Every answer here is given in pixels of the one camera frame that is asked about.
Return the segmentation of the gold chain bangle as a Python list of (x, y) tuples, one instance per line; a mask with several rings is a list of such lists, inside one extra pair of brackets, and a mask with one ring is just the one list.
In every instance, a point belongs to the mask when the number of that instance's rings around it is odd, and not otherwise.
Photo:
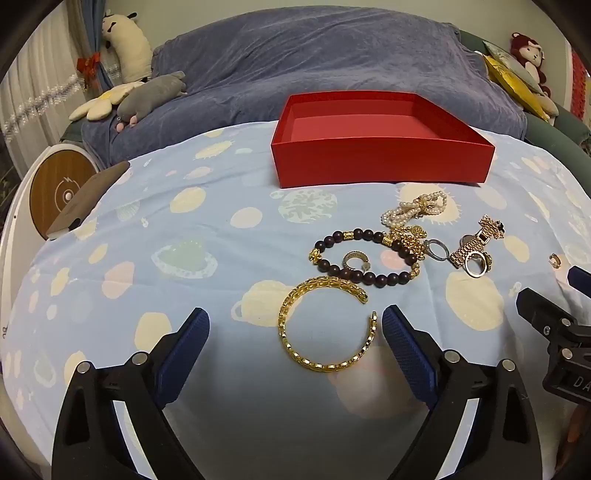
[(379, 315), (369, 294), (335, 277), (301, 282), (284, 298), (277, 318), (280, 342), (291, 360), (311, 371), (348, 369), (368, 353)]

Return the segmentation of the gold hoop earring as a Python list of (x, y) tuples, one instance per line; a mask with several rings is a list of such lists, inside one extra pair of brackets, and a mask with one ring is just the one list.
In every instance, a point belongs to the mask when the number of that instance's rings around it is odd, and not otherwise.
[(359, 250), (353, 250), (349, 251), (344, 257), (342, 257), (342, 267), (346, 270), (359, 269), (363, 273), (366, 273), (370, 271), (372, 264), (370, 264), (370, 258), (366, 253)]

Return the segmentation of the green sofa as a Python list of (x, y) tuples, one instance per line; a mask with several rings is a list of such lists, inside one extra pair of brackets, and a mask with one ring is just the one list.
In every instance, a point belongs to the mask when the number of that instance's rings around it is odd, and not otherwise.
[(568, 110), (558, 106), (559, 115), (554, 125), (526, 112), (527, 131), (524, 139), (552, 153), (556, 158), (572, 160), (575, 154), (587, 155), (590, 147), (590, 130)]

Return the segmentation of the blue planet print sheet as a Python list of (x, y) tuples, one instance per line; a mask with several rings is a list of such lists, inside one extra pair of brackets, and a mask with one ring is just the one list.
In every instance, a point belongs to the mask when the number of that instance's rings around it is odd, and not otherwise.
[[(337, 230), (379, 229), (384, 211), (434, 183), (280, 189), (273, 124), (217, 130), (139, 156), (76, 230), (47, 243), (16, 297), (2, 345), (7, 394), (35, 456), (51, 458), (75, 367), (118, 365), (150, 350), (197, 307), (211, 333), (166, 417), (209, 479), (384, 479), (426, 415), (383, 338), (351, 368), (294, 363), (277, 337), (284, 297), (317, 275), (308, 252)], [(552, 154), (488, 133), (487, 181), (445, 184), (446, 210), (421, 220), (456, 248), (489, 215), (489, 274), (425, 260), (417, 279), (369, 290), (370, 311), (396, 304), (414, 327), (467, 360), (515, 361), (535, 412), (543, 475), (554, 474), (572, 407), (542, 385), (544, 339), (517, 313), (531, 288), (583, 321), (590, 302), (566, 280), (590, 264), (590, 201)]]

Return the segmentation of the gold satin pillow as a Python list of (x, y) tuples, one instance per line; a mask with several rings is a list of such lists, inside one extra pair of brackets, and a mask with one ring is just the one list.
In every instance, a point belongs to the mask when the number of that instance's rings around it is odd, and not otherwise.
[(484, 55), (483, 58), (489, 75), (496, 83), (527, 111), (549, 122), (550, 116), (542, 108), (537, 96), (514, 72), (490, 56)]

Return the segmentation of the grey silver pillow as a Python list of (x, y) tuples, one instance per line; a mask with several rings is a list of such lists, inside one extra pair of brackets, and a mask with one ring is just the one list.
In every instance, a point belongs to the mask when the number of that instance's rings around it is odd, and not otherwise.
[(485, 41), (484, 45), (495, 60), (499, 61), (512, 72), (514, 72), (533, 92), (537, 94), (544, 93), (530, 73), (517, 61), (517, 59), (511, 53), (488, 41)]

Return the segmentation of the red monkey plush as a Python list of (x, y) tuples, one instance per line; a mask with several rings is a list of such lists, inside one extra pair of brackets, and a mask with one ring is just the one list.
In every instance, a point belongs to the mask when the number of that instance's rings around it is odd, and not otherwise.
[(542, 71), (545, 54), (541, 45), (527, 35), (513, 32), (510, 53), (530, 73), (544, 94), (550, 97), (551, 90), (546, 85), (547, 77)]

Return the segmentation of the round wooden fan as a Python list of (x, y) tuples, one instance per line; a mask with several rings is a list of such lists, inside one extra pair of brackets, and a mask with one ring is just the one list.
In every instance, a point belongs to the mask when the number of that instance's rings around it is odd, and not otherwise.
[(8, 323), (25, 274), (47, 231), (98, 168), (81, 147), (46, 148), (22, 179), (10, 204), (1, 237), (1, 323)]

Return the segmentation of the red cardboard box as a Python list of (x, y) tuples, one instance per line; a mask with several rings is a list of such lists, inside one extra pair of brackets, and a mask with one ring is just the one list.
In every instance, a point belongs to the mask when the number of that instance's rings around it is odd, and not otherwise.
[(270, 142), (280, 187), (486, 181), (495, 147), (410, 92), (332, 91), (287, 99)]

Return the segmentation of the white flower plush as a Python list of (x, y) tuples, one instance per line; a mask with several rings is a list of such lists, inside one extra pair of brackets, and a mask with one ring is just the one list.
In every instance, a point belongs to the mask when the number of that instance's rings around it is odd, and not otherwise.
[(69, 115), (69, 120), (71, 122), (81, 119), (86, 119), (88, 121), (102, 120), (108, 117), (113, 108), (117, 107), (132, 90), (141, 85), (141, 81), (117, 85), (105, 91), (100, 96), (77, 107)]

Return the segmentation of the grey plush animal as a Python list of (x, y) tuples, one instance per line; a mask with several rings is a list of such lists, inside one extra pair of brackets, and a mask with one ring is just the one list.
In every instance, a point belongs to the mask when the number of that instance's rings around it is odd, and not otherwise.
[(117, 108), (115, 130), (133, 127), (154, 109), (186, 93), (185, 74), (176, 71), (161, 75), (133, 89)]

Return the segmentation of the red curtain tie bow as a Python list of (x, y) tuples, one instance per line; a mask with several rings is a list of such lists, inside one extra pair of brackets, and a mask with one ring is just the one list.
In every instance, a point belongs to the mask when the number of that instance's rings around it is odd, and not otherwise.
[(92, 53), (89, 57), (78, 58), (76, 62), (76, 69), (82, 76), (86, 89), (100, 89), (100, 81), (98, 79), (98, 72), (100, 69), (100, 53), (98, 51)]

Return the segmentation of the purple velvet blanket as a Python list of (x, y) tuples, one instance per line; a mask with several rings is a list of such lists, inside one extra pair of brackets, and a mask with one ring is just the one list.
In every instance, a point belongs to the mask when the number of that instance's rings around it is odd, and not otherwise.
[(378, 8), (307, 6), (223, 19), (158, 46), (154, 76), (180, 71), (186, 92), (117, 132), (84, 122), (84, 146), (104, 166), (221, 127), (276, 120), (297, 93), (414, 92), (465, 123), (523, 138), (526, 115), (491, 82), (459, 29)]

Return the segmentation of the cream long plush toy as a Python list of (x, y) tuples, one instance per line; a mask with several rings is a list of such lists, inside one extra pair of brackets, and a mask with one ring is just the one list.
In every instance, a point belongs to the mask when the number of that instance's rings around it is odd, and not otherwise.
[(151, 78), (152, 49), (136, 23), (136, 12), (127, 15), (106, 14), (102, 19), (102, 38), (113, 48), (119, 60), (124, 83)]

